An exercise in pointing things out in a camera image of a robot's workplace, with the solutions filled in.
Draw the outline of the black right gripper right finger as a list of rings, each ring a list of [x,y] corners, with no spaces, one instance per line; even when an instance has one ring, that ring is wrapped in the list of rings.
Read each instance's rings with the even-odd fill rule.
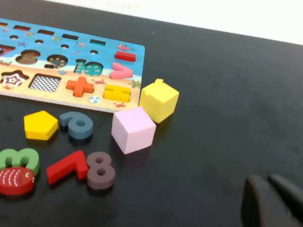
[[[287,179],[272,174],[268,177],[270,184],[277,191],[292,215],[299,221],[303,220],[303,190]]]

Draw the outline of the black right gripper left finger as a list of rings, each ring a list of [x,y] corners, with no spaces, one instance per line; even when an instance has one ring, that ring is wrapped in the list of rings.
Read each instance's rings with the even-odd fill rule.
[[[298,219],[292,215],[269,180],[259,175],[245,179],[241,220],[244,227],[298,226]]]

